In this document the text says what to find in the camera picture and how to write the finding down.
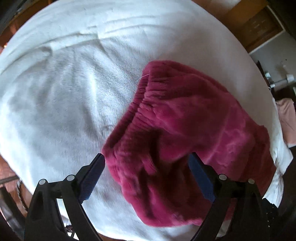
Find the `white cloth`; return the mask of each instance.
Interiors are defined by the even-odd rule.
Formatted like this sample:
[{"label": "white cloth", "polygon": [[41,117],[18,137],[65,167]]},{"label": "white cloth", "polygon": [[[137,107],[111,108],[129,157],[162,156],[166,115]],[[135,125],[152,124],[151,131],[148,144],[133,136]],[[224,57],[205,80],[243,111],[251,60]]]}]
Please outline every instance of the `white cloth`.
[{"label": "white cloth", "polygon": [[[292,155],[273,98],[238,40],[190,0],[59,0],[32,17],[0,55],[1,155],[31,192],[42,178],[75,174],[100,152],[156,59],[213,77],[268,129],[278,171],[266,197],[279,205]],[[143,224],[107,168],[83,207],[112,238],[190,240],[197,230]]]}]

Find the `ribbed blue pad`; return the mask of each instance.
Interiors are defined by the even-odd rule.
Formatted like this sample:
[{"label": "ribbed blue pad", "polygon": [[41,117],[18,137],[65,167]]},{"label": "ribbed blue pad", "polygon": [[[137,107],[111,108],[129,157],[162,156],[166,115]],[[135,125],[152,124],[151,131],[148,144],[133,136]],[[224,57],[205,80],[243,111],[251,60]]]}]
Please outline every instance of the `ribbed blue pad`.
[{"label": "ribbed blue pad", "polygon": [[105,168],[105,157],[98,154],[90,164],[90,169],[80,182],[80,193],[78,196],[79,202],[82,204],[84,200],[89,199],[96,183],[98,182]]},{"label": "ribbed blue pad", "polygon": [[202,194],[205,199],[211,201],[211,203],[215,200],[214,194],[214,185],[212,184],[211,180],[209,179],[207,173],[203,169],[202,165],[204,165],[198,155],[190,155],[188,158],[188,165],[189,168],[200,188]]}]

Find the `gathered fabric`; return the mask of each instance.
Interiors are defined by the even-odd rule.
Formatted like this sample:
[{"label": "gathered fabric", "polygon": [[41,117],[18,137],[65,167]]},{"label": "gathered fabric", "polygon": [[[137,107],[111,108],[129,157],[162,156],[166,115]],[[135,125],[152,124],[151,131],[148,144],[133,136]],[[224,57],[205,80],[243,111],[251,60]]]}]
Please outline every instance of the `gathered fabric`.
[{"label": "gathered fabric", "polygon": [[201,225],[211,203],[189,170],[192,152],[218,174],[236,181],[252,178],[260,193],[266,192],[276,170],[267,129],[226,88],[173,61],[152,61],[142,76],[102,153],[145,224]]}]

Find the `white blanket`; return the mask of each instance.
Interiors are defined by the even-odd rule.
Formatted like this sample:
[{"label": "white blanket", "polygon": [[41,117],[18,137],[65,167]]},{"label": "white blanket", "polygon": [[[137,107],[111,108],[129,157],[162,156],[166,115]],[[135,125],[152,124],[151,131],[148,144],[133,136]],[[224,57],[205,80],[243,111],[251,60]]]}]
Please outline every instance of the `white blanket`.
[{"label": "white blanket", "polygon": [[[0,55],[0,154],[30,192],[42,178],[75,174],[100,152],[156,59],[213,77],[268,129],[278,170],[266,197],[279,205],[292,155],[273,98],[237,39],[190,0],[59,0],[32,17]],[[107,168],[83,207],[112,238],[190,240],[197,230],[143,224]]]}]

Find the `white bed sheet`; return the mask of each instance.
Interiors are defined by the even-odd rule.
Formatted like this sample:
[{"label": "white bed sheet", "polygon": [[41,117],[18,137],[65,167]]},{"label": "white bed sheet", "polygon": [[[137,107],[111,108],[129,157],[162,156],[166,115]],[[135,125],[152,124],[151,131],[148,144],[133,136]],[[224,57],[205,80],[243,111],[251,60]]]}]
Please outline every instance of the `white bed sheet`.
[{"label": "white bed sheet", "polygon": [[[0,154],[31,192],[42,178],[75,174],[100,152],[156,59],[213,77],[268,129],[277,172],[266,197],[279,205],[292,154],[274,100],[237,39],[190,0],[59,0],[32,17],[0,55]],[[190,240],[197,230],[143,224],[107,168],[83,207],[112,238]]]}]

